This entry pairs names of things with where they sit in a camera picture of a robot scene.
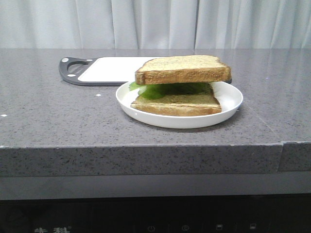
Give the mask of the green lettuce leaf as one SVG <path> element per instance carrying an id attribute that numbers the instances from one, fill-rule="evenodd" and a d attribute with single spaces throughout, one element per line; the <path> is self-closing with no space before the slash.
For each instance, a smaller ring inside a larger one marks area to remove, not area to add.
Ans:
<path id="1" fill-rule="evenodd" d="M 138 85 L 136 82 L 129 84 L 129 90 L 138 89 L 138 95 L 152 100 L 166 95 L 196 95 L 212 94 L 213 89 L 209 83 L 168 83 Z"/>

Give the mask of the bread slice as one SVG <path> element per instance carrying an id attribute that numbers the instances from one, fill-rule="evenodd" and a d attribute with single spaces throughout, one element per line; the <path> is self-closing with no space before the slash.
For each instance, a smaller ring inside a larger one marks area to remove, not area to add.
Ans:
<path id="1" fill-rule="evenodd" d="M 147 113 L 193 117 L 220 113 L 221 105 L 212 94 L 166 95 L 159 99 L 146 99 L 141 96 L 131 103 L 131 107 Z"/>
<path id="2" fill-rule="evenodd" d="M 138 85 L 229 81 L 231 68 L 212 55 L 160 57 L 135 72 Z"/>

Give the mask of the white round plate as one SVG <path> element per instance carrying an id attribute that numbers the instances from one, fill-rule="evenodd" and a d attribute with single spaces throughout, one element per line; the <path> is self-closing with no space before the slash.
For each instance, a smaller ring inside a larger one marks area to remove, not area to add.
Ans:
<path id="1" fill-rule="evenodd" d="M 219 124 L 231 118 L 243 102 L 243 94 L 236 87 L 225 82 L 213 82 L 211 86 L 222 111 L 206 116 L 164 116 L 136 110 L 130 105 L 138 96 L 137 90 L 129 90 L 130 83 L 121 85 L 116 91 L 122 110 L 133 119 L 164 128 L 195 129 Z"/>

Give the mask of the white cutting board black rim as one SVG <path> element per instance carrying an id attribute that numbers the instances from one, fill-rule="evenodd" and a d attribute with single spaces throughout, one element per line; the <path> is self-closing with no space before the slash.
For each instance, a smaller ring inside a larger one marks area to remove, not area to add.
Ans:
<path id="1" fill-rule="evenodd" d="M 59 63 L 59 73 L 64 81 L 75 85 L 120 86 L 136 82 L 135 72 L 154 58 L 157 57 L 64 57 Z"/>

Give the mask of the grey white curtain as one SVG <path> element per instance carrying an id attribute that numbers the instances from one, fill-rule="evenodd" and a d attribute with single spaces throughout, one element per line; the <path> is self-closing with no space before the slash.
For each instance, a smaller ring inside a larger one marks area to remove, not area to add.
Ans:
<path id="1" fill-rule="evenodd" d="M 3 0 L 6 49 L 308 49 L 308 0 Z"/>

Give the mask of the black appliance control panel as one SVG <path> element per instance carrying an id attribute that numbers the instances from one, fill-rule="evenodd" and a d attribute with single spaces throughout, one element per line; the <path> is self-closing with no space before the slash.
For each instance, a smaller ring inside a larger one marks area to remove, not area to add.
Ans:
<path id="1" fill-rule="evenodd" d="M 309 194 L 3 200 L 3 233 L 308 233 Z"/>

